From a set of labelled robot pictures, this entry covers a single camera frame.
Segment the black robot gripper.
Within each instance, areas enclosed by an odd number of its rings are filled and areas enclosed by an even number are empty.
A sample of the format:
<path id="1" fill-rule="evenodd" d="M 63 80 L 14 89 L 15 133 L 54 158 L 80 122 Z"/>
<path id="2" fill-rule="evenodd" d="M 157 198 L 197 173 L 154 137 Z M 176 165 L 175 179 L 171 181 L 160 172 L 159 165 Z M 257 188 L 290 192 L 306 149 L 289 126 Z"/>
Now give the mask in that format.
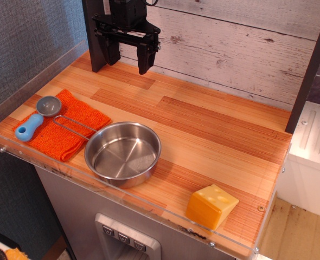
<path id="1" fill-rule="evenodd" d="M 160 49 L 160 28 L 147 21 L 146 1 L 108 1 L 109 13 L 94 14 L 95 35 L 105 61 L 120 60 L 119 44 L 137 47 L 139 73 L 144 75 L 154 64 Z"/>

